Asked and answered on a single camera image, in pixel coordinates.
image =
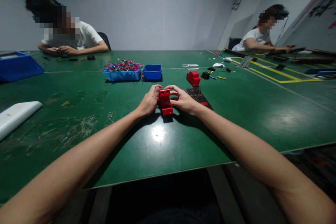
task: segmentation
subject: green table surface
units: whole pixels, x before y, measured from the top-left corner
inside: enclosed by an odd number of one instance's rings
[[[151,85],[191,88],[186,80],[189,70],[183,64],[198,64],[201,74],[214,63],[223,62],[209,51],[111,51],[95,54],[96,60],[92,61],[78,56],[74,62],[64,58],[47,60],[40,52],[30,53],[45,73],[0,85],[0,110],[28,101],[40,101],[43,107],[0,142],[0,203],[8,201],[71,147],[135,109]],[[162,81],[109,83],[100,63],[121,59],[162,64]],[[310,66],[291,64],[282,75],[269,70],[278,64],[270,59],[260,57],[259,65],[250,65],[254,70],[235,67],[242,59],[234,60],[224,62],[231,73],[224,69],[214,73],[226,80],[201,79],[202,92],[215,112],[280,152],[335,142],[334,86],[325,85],[325,81],[281,83],[292,80],[286,75],[309,79],[302,73]],[[170,120],[163,118],[157,108],[121,141],[86,187],[233,160],[197,118],[174,108]]]

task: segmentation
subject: white t-shirt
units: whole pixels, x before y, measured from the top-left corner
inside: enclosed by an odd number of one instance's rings
[[[255,42],[258,44],[266,44],[267,42],[270,42],[271,39],[270,37],[270,33],[269,32],[265,32],[265,33],[261,33],[259,31],[259,28],[255,28],[251,31],[249,31],[241,40],[241,42],[238,44],[238,48],[237,51],[249,51],[249,48],[246,46],[245,44],[245,40],[248,38],[254,38]]]
[[[98,35],[95,29],[82,21],[76,23],[76,39],[67,39],[65,34],[48,34],[49,39],[42,40],[42,43],[51,47],[70,46],[81,50],[98,45],[103,39]]]

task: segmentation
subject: yellow line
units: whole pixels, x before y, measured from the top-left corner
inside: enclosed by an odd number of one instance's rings
[[[265,62],[267,62],[267,63],[270,63],[270,64],[272,64],[272,65],[276,65],[276,66],[277,66],[277,64],[274,64],[274,63],[272,63],[272,62],[266,61],[266,60],[264,60],[264,59],[260,59],[260,58],[258,58],[258,60],[265,61]],[[294,72],[294,73],[301,74],[301,75],[304,75],[304,76],[307,76],[307,77],[312,78],[311,76],[309,76],[309,75],[307,75],[307,74],[304,74],[304,73],[301,73],[301,72],[298,72],[298,71],[295,71],[295,70],[292,70],[292,69],[289,69],[289,68],[286,68],[285,70],[288,70],[288,71],[291,71],[291,72]]]
[[[324,64],[317,64],[317,65],[320,65],[320,66],[322,66],[322,67],[326,67],[326,68],[333,68],[333,67],[331,67],[331,66],[324,65]]]
[[[261,75],[263,75],[263,76],[265,76],[265,77],[267,77],[267,78],[269,78],[269,79],[271,79],[271,80],[274,80],[274,81],[276,81],[276,82],[278,82],[278,83],[298,83],[298,82],[316,82],[316,81],[322,81],[321,79],[308,79],[308,80],[301,80],[301,79],[298,79],[298,78],[295,78],[295,77],[293,77],[293,76],[291,76],[291,75],[288,75],[288,76],[290,76],[289,78],[291,78],[291,79],[293,79],[293,80],[277,80],[277,79],[275,79],[275,78],[273,78],[273,77],[271,77],[271,76],[269,76],[269,75],[267,75],[267,74],[264,74],[264,73],[262,73],[262,72],[259,72],[258,70],[255,70],[255,69],[253,69],[253,68],[249,68],[250,70],[252,70],[252,71],[254,71],[254,72],[257,72],[258,74],[261,74]]]
[[[307,67],[312,67],[312,68],[318,68],[317,66],[311,66],[311,65],[308,65],[308,64],[302,64],[302,65],[306,65]]]
[[[262,67],[265,67],[264,65],[259,64],[259,63],[257,63],[257,62],[253,62],[253,61],[251,61],[251,63],[253,63],[253,64],[257,65],[257,66],[260,66],[260,67],[261,67],[261,66],[262,66]],[[287,78],[293,79],[293,80],[297,80],[297,81],[300,80],[299,78],[296,78],[296,77],[294,77],[294,76],[292,76],[292,75],[288,75],[288,74],[283,73],[283,72],[280,72],[280,71],[275,70],[275,69],[273,69],[273,68],[266,68],[266,69],[269,70],[269,71],[275,72],[275,73],[277,73],[277,74],[280,74],[280,75],[282,75],[282,76],[285,76],[285,77],[287,77]]]

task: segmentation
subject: blue storage box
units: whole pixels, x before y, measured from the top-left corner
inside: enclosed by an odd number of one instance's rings
[[[148,80],[160,80],[162,74],[162,65],[146,65],[142,74]]]
[[[109,81],[138,81],[141,77],[141,71],[109,72],[105,69],[103,73]]]
[[[4,82],[13,82],[42,73],[42,67],[29,54],[14,51],[0,55],[0,80]]]

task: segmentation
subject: finger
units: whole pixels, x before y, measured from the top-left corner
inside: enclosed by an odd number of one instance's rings
[[[166,100],[164,102],[169,106],[178,106],[180,103],[179,101],[176,101],[174,99]]]
[[[170,91],[170,95],[177,95],[178,93],[175,91],[175,90],[173,90],[173,91]]]
[[[180,89],[178,86],[175,86],[175,85],[167,86],[167,87],[164,88],[164,89],[173,89],[173,90],[175,90],[176,92],[181,92],[181,91],[183,91],[182,89]]]
[[[151,97],[153,97],[155,94],[157,94],[157,97],[158,97],[158,96],[159,96],[159,89],[160,89],[160,88],[162,88],[162,86],[159,85],[159,84],[153,85],[153,86],[151,86],[151,88],[150,88],[148,94],[149,94]]]

